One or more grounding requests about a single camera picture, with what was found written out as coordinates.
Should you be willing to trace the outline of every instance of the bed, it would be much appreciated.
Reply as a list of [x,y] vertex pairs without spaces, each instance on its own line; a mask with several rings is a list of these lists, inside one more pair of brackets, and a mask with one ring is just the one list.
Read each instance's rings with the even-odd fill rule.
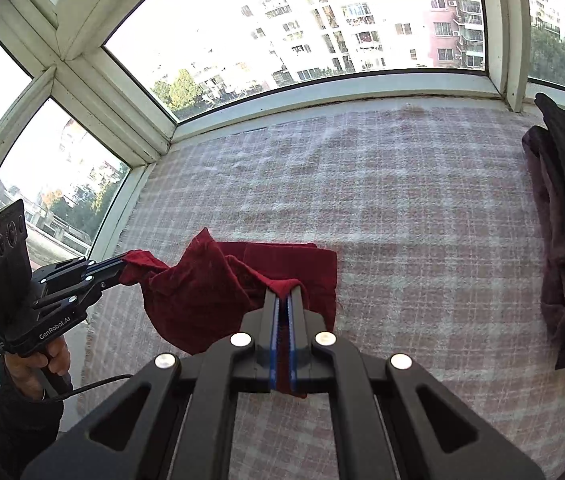
[[[336,333],[377,356],[407,352],[555,479],[565,369],[538,306],[543,246],[520,143],[533,124],[499,102],[410,98],[190,139],[152,171],[118,251],[175,264],[205,226],[217,240],[336,251]],[[115,287],[94,307],[83,383],[166,350],[182,354],[139,286]],[[83,395],[82,413],[110,392]],[[241,395],[230,477],[337,478],[326,397]]]

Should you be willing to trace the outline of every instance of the black sleeve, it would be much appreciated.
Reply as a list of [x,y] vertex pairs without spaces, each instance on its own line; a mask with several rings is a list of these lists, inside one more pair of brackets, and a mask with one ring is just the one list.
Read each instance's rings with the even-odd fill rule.
[[14,385],[0,356],[0,467],[12,478],[58,434],[63,403],[38,402],[25,397]]

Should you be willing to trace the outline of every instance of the tree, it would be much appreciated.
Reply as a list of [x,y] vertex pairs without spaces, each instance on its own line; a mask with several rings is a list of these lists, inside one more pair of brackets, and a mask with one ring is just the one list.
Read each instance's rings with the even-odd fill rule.
[[200,85],[194,81],[187,70],[181,68],[178,72],[178,78],[171,85],[169,93],[174,108],[180,110],[195,105],[200,100],[201,95],[202,88],[200,88]]
[[173,102],[171,101],[171,85],[166,80],[166,75],[163,75],[151,87],[151,91],[156,94],[158,99],[162,101],[167,107],[173,110]]
[[64,197],[59,197],[51,204],[49,211],[94,240],[118,187],[119,182],[110,182],[98,194],[88,187],[78,187],[73,205]]
[[531,27],[529,76],[565,86],[565,41],[559,35]]

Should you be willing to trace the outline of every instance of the window sill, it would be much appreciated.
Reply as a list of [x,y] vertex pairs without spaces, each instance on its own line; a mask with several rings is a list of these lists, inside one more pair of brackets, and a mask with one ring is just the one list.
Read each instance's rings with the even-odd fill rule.
[[484,72],[424,69],[420,72],[364,73],[350,77],[305,82],[219,108],[176,127],[172,143],[230,124],[329,103],[397,96],[455,96],[500,99]]

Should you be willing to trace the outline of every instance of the red cloth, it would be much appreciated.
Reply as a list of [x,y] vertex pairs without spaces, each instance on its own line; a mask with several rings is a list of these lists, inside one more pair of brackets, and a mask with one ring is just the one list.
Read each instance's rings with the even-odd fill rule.
[[[315,244],[216,242],[204,228],[174,267],[149,251],[130,251],[123,259],[128,264],[120,283],[140,284],[153,326],[189,354],[238,332],[243,315],[262,308],[267,288],[285,298],[300,285],[305,308],[322,314],[333,330],[337,258]],[[288,346],[281,343],[278,389],[288,391]]]

